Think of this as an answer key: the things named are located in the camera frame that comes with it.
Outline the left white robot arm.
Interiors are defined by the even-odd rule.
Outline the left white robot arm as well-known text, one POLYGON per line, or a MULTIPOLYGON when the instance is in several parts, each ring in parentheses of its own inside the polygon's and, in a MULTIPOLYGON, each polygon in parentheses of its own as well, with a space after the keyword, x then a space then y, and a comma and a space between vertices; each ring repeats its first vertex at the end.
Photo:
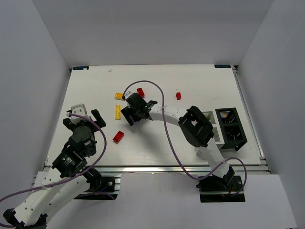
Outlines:
POLYGON ((96 154, 95 132, 101 131, 106 122, 98 110, 91 111, 80 104, 67 113, 63 124, 72 132, 61 153, 38 187, 28 189, 30 195, 17 207, 3 213, 7 224, 15 229, 44 229, 47 222, 67 203, 84 191, 96 191, 102 176, 87 166, 87 158, 96 154))

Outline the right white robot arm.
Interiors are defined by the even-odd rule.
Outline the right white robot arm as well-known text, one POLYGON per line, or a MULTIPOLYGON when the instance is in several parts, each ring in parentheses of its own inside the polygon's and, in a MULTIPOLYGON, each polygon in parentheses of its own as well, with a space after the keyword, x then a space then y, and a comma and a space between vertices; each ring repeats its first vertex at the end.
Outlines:
POLYGON ((158 105, 156 101, 146 102, 138 93, 128 92, 123 96, 127 106, 121 113, 130 126, 141 120, 162 121, 169 137, 166 124, 180 127, 186 141, 203 154, 212 169, 212 178, 228 185, 234 177, 233 168, 225 162, 214 139, 213 125, 196 106, 189 109, 158 105))

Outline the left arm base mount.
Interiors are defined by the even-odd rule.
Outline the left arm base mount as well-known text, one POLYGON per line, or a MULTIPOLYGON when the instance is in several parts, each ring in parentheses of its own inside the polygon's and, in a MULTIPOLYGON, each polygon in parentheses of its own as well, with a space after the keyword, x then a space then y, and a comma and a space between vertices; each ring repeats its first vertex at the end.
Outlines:
POLYGON ((121 184, 121 174, 102 173, 100 182, 75 197, 75 200, 115 200, 121 184))

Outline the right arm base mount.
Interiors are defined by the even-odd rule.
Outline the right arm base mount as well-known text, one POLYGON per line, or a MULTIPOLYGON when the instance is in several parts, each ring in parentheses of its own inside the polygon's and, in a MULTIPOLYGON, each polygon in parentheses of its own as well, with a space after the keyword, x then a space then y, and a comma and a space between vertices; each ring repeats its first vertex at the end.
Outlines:
POLYGON ((245 202, 243 182, 240 176, 234 176, 229 184, 225 185, 215 176, 199 181, 201 203, 240 203, 245 202))

